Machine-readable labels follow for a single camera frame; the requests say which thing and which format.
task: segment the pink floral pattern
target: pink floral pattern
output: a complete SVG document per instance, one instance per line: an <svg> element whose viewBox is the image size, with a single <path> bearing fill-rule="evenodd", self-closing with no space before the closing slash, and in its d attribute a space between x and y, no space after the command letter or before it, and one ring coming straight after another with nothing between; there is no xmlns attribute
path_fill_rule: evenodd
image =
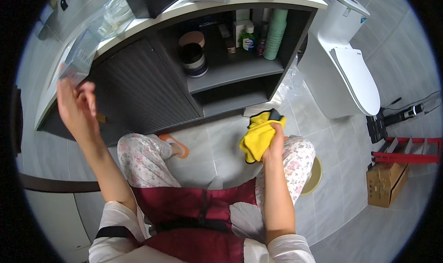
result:
<svg viewBox="0 0 443 263"><path fill-rule="evenodd" d="M309 140L302 137L289 138L284 143L283 167L287 182L287 188L295 204L303 186L306 183L309 172L314 163L315 149ZM257 205L263 211L264 205L264 173L263 169L258 173L255 182L255 196Z"/></svg>
<svg viewBox="0 0 443 263"><path fill-rule="evenodd" d="M125 135L118 141L117 154L130 186L180 187L164 162L171 157L172 148L156 135Z"/></svg>

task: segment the mint green cylinder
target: mint green cylinder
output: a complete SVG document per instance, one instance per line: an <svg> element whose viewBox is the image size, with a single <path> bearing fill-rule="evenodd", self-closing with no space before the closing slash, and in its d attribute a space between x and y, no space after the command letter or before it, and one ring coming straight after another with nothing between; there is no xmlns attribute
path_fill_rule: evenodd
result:
<svg viewBox="0 0 443 263"><path fill-rule="evenodd" d="M286 29L286 17L287 9L274 10L263 52L263 57L268 60L274 60L277 57L284 30Z"/></svg>

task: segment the red metal frame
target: red metal frame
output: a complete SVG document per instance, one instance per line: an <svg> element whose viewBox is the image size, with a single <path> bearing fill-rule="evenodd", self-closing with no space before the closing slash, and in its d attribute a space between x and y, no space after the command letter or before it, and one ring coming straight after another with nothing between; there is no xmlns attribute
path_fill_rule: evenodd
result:
<svg viewBox="0 0 443 263"><path fill-rule="evenodd" d="M385 141L391 143L395 137L386 137ZM397 137L398 143L407 143L409 138ZM413 143L424 143L425 138L412 138ZM387 163L438 163L440 162L440 155L443 147L443 138L426 138L428 144L437 144L436 155L412 155L399 153L385 153L373 151L372 155L375 157L375 162Z"/></svg>

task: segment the woman's right hand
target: woman's right hand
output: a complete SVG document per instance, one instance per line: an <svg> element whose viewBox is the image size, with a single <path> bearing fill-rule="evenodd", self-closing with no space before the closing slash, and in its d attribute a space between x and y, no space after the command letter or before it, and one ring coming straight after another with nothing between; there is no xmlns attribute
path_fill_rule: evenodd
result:
<svg viewBox="0 0 443 263"><path fill-rule="evenodd" d="M58 112L79 144L94 143L100 138L94 90L92 82L75 89L68 78L57 81Z"/></svg>
<svg viewBox="0 0 443 263"><path fill-rule="evenodd" d="M275 129L275 135L271 140L271 144L269 147L264 151L262 155L262 160L269 161L269 160L283 160L283 150L284 150L284 135L283 135L283 128L281 127L281 124L279 123L271 123L271 127Z"/></svg>

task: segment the product box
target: product box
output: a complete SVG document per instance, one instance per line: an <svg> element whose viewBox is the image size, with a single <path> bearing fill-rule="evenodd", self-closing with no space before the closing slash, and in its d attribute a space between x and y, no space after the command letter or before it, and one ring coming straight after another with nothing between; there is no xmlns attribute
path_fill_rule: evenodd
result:
<svg viewBox="0 0 443 263"><path fill-rule="evenodd" d="M249 20L249 9L238 9L235 12L234 21Z"/></svg>
<svg viewBox="0 0 443 263"><path fill-rule="evenodd" d="M377 163L366 172L368 205L389 207L407 180L407 163Z"/></svg>
<svg viewBox="0 0 443 263"><path fill-rule="evenodd" d="M236 48L240 47L240 42L238 40L240 39L241 34L246 30L247 24L252 24L252 21L251 20L236 21L232 25Z"/></svg>

